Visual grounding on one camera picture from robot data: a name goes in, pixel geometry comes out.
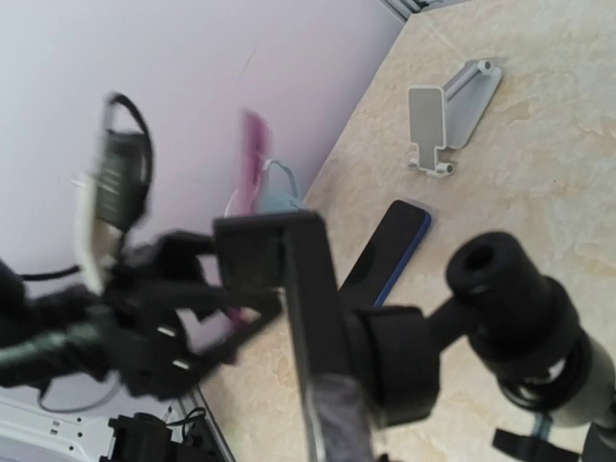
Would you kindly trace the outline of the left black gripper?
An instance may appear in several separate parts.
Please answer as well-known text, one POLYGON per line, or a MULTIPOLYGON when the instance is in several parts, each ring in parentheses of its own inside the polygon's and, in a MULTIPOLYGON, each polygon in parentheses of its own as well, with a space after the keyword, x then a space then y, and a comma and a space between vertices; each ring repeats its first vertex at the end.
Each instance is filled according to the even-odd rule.
POLYGON ((103 339, 131 396, 182 397, 201 371, 232 363, 281 315, 273 292, 210 284, 199 257, 211 253, 211 237, 174 231, 123 252, 112 269, 102 295, 111 310, 103 339))

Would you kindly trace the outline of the tall black phone stand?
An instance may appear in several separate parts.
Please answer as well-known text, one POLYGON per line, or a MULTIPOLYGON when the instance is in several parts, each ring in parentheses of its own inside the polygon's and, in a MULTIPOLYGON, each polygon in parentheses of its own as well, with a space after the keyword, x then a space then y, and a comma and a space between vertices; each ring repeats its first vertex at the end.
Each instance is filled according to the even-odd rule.
POLYGON ((220 218, 213 229, 225 288, 286 303, 310 460, 373 461, 371 421, 426 419, 441 355, 461 338, 535 418, 527 436, 497 429, 495 449, 520 461, 614 459, 614 363, 514 236, 464 243, 447 266, 450 298, 425 316, 343 301, 316 213, 220 218))

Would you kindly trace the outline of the blue phone black screen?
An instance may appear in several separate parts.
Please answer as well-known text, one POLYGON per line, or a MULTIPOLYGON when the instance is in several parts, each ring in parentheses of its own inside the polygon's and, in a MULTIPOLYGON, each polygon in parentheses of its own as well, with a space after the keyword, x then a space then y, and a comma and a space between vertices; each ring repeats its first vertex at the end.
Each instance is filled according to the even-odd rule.
POLYGON ((426 209, 394 201, 339 290, 345 307, 383 305, 431 223, 432 216, 426 209))

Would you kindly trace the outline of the purple phone black screen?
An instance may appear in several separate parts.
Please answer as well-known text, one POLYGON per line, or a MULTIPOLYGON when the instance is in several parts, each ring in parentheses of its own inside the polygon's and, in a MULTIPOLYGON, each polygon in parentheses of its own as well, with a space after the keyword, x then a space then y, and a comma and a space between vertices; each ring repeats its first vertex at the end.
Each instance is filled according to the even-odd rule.
POLYGON ((255 112, 242 112, 240 170, 235 190, 225 207, 224 216, 253 215, 261 189, 264 162, 268 158, 269 129, 255 112))

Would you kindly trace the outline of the grey folding phone stand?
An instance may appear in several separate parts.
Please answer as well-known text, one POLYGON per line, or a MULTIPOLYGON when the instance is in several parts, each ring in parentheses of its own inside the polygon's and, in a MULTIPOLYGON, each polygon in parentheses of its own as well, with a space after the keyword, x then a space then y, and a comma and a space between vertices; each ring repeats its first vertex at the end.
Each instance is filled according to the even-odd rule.
POLYGON ((444 85, 418 85, 408 90, 409 135, 416 148, 411 168, 444 178, 452 162, 442 152, 460 150, 471 139, 503 78, 503 69, 487 59, 470 60, 444 85))

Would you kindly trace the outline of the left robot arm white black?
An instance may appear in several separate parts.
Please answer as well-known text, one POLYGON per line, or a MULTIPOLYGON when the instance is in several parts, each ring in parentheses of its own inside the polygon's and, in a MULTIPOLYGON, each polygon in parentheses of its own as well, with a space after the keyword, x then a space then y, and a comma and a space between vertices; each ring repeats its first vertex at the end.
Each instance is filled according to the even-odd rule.
POLYGON ((125 252, 97 295, 83 285, 29 298, 1 268, 1 385, 43 389, 78 372, 117 372, 133 397, 180 398, 282 312, 276 292, 213 286, 206 235, 172 232, 125 252))

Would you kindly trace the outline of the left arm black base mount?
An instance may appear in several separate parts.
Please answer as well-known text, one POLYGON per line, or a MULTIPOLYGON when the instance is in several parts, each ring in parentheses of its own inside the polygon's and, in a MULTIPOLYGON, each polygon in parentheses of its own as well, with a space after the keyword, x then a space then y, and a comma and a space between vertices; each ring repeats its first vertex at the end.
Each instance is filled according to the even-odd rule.
POLYGON ((145 413, 109 419, 113 431, 109 453, 100 462, 230 461, 208 425, 206 411, 197 407, 185 418, 165 423, 145 413))

